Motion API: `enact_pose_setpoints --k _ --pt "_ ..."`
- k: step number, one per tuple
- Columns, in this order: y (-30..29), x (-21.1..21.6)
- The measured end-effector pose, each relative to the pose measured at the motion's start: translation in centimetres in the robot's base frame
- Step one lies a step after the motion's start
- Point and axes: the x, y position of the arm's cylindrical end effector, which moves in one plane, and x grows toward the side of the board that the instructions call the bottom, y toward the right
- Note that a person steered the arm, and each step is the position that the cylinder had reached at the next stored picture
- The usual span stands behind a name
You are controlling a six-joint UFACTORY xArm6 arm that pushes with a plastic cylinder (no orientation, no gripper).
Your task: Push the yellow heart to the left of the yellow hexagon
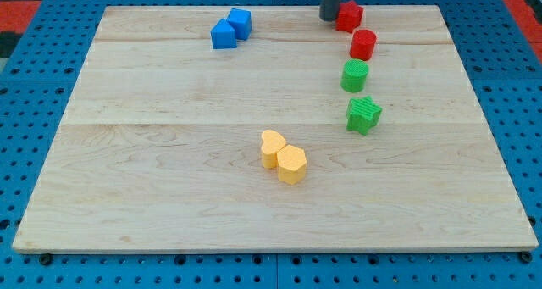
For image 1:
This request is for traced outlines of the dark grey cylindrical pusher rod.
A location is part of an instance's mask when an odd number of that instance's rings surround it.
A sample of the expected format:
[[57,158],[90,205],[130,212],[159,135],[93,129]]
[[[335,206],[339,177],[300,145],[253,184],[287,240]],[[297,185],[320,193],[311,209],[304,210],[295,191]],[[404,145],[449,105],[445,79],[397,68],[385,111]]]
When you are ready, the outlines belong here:
[[335,21],[339,10],[341,0],[320,0],[319,18],[325,22]]

